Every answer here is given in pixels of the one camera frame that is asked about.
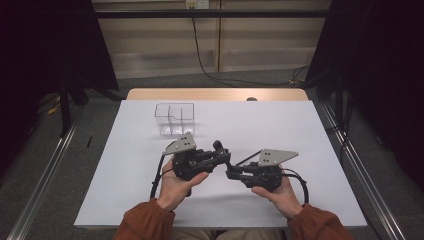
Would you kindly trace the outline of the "black curtain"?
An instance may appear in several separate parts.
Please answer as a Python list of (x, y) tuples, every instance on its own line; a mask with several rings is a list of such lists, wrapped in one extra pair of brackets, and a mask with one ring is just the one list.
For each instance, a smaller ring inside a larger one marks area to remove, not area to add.
[(306, 85), (341, 86), (424, 191), (424, 0), (331, 0)]
[(92, 0), (0, 0), (0, 177), (35, 125), (41, 99), (118, 88)]

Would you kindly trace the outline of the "white table mat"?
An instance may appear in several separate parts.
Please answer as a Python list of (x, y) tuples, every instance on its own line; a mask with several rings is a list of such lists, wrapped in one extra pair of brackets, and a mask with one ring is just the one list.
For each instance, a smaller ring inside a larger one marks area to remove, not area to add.
[[(155, 101), (121, 103), (91, 185), (74, 222), (86, 229), (116, 227), (124, 213), (148, 200), (163, 150)], [(237, 163), (264, 149), (295, 151), (285, 162), (306, 181), (291, 182), (296, 196), (335, 213), (346, 227), (365, 225), (363, 213), (310, 101), (197, 101), (195, 141), (209, 150), (219, 140)], [(266, 199), (230, 180), (218, 166), (176, 210), (178, 228), (282, 228)]]

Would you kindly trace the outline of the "aluminium rail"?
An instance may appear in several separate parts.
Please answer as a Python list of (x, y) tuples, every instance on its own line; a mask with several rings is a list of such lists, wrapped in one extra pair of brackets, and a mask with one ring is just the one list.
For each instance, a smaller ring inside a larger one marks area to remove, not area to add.
[(322, 109), (330, 125), (335, 129), (335, 135), (341, 144), (342, 152), (346, 155), (347, 161), (352, 166), (353, 171), (361, 183), (368, 200), (372, 204), (372, 207), (376, 212), (388, 238), (390, 240), (406, 240), (395, 216), (371, 179), (371, 176), (366, 170), (366, 167), (359, 157), (354, 145), (349, 140), (347, 133), (336, 123), (335, 111), (328, 103), (324, 103)]
[(21, 211), (18, 219), (13, 225), (6, 240), (25, 240), (33, 224), (33, 221), (45, 199), (45, 196), (52, 184), (54, 176), (62, 162), (62, 159), (73, 139), (76, 128), (81, 120), (84, 109), (79, 109), (72, 118), (69, 129), (65, 132), (57, 143), (57, 146), (51, 155), (49, 162), (41, 175), (29, 200)]

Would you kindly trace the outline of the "wooden table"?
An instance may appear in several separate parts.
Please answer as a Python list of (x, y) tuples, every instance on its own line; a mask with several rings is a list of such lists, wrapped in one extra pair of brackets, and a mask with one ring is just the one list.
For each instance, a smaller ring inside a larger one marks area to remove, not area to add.
[(134, 88), (128, 100), (308, 101), (297, 88)]

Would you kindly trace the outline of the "white power outlet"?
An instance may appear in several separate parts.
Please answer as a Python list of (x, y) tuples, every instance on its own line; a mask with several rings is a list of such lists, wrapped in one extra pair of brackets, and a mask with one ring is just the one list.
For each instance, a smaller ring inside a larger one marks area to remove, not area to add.
[(208, 9), (210, 7), (209, 0), (185, 0), (187, 9)]

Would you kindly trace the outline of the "person's left hand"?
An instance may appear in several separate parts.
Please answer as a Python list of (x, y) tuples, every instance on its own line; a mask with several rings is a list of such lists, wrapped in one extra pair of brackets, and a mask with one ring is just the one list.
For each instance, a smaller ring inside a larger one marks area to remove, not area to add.
[(191, 188), (201, 184), (209, 174), (201, 172), (189, 181), (178, 178), (172, 170), (169, 160), (162, 168), (161, 189), (157, 204), (164, 210), (173, 211), (186, 198)]

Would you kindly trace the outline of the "person's right hand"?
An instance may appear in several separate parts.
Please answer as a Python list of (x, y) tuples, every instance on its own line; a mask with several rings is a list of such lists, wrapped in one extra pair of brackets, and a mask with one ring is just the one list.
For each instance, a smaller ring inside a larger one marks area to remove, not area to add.
[(280, 187), (273, 192), (269, 192), (260, 186), (253, 187), (251, 191), (260, 197), (268, 199), (287, 220), (295, 218), (303, 210), (290, 180), (285, 175), (281, 178)]

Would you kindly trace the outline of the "black horizontal bar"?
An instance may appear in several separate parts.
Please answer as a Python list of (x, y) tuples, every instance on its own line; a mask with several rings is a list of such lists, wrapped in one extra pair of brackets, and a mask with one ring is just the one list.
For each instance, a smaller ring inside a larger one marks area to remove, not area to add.
[(98, 18), (325, 18), (330, 10), (101, 10)]

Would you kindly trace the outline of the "clear plastic organizer box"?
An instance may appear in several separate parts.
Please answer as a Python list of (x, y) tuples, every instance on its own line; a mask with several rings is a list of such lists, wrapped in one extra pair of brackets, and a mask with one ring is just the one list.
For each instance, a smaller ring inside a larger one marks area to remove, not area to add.
[(195, 110), (193, 103), (158, 103), (155, 119), (162, 136), (195, 133)]

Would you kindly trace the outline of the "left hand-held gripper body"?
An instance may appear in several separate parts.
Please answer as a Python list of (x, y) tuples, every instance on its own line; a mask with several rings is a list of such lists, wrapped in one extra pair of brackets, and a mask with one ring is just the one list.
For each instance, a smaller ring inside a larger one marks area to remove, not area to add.
[(188, 132), (167, 146), (163, 155), (172, 155), (172, 170), (175, 175), (189, 181), (201, 172), (213, 172), (214, 166), (205, 165), (205, 160), (200, 159), (202, 152), (205, 151), (197, 148), (192, 134)]

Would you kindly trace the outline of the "thick black makeup brush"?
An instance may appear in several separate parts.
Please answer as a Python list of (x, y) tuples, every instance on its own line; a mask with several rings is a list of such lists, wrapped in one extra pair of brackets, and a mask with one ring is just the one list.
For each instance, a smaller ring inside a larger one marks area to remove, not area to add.
[(224, 148), (222, 143), (219, 140), (216, 140), (213, 143), (213, 147), (215, 149), (215, 159), (218, 164), (225, 164), (228, 171), (232, 171), (233, 167), (230, 164), (231, 153), (228, 149)]

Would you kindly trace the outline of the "black stand post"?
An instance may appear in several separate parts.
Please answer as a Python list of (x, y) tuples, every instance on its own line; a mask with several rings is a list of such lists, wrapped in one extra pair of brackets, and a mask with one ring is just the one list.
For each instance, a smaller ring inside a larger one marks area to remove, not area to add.
[(61, 117), (62, 117), (61, 137), (64, 137), (69, 131), (71, 126), (68, 91), (67, 91), (65, 79), (62, 79), (59, 82), (59, 97), (60, 97), (60, 108), (61, 108)]
[(337, 74), (337, 86), (335, 91), (335, 116), (338, 126), (343, 123), (343, 77)]

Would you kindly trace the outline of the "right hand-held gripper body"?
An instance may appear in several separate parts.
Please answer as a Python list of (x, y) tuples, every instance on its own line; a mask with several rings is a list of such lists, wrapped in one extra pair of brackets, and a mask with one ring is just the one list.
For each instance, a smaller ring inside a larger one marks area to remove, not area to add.
[(251, 166), (253, 173), (242, 175), (253, 176), (252, 181), (242, 182), (247, 188), (260, 186), (269, 192), (281, 185), (282, 169), (280, 165), (298, 156), (295, 151), (262, 149), (261, 153), (240, 166)]

